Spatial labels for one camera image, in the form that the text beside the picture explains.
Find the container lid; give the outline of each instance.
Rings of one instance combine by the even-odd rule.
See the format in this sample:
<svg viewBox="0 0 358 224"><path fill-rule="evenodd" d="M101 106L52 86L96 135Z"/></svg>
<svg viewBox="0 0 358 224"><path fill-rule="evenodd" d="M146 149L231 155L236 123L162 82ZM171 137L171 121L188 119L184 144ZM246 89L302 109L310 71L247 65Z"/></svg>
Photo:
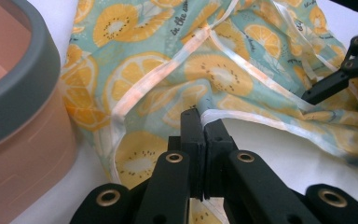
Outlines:
<svg viewBox="0 0 358 224"><path fill-rule="evenodd" d="M0 78L0 141L29 120L54 90L60 56L42 16L27 1L0 0L0 6L31 32L28 49Z"/></svg>

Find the pink plastic container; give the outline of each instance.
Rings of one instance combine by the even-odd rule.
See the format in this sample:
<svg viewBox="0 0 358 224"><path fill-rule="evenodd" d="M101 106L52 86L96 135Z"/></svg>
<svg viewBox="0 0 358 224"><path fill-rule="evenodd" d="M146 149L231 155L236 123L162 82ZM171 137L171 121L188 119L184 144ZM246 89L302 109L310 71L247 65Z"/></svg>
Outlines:
<svg viewBox="0 0 358 224"><path fill-rule="evenodd" d="M58 51L37 10L0 0L0 223L53 187L75 160L59 73Z"/></svg>

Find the white table surface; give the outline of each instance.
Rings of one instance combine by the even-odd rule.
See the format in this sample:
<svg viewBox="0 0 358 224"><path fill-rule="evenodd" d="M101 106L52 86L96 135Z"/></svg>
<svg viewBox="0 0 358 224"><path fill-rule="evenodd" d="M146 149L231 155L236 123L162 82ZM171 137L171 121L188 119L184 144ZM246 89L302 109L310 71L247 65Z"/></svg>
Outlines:
<svg viewBox="0 0 358 224"><path fill-rule="evenodd" d="M28 1L44 17L63 63L77 0ZM358 13L327 0L318 0L318 4L330 30L348 46L358 35ZM309 185L325 183L358 200L358 169L327 155L308 140L245 121L225 120L225 124L239 148L259 154L289 188L304 193ZM95 152L82 141L69 173L12 223L69 223L86 195L107 181Z"/></svg>

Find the fabric bag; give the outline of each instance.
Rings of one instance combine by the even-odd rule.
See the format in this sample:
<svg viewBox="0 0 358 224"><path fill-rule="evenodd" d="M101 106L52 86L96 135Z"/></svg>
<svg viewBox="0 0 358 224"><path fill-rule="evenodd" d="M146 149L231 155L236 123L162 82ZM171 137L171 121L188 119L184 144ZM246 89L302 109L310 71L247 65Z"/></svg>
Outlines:
<svg viewBox="0 0 358 224"><path fill-rule="evenodd" d="M358 79L318 105L300 98L345 54L314 0L80 0L61 90L106 174L131 189L193 107L203 125L248 120L358 157ZM226 221L191 207L195 223Z"/></svg>

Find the gray container rim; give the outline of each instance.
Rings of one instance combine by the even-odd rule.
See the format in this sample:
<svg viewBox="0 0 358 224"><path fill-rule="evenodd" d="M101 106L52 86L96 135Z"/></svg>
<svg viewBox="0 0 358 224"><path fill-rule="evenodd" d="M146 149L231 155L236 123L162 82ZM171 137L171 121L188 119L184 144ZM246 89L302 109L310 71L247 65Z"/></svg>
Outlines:
<svg viewBox="0 0 358 224"><path fill-rule="evenodd" d="M41 108L61 69L60 55L40 13L28 1L11 2L27 17L31 40L20 61L0 79L0 141Z"/></svg>

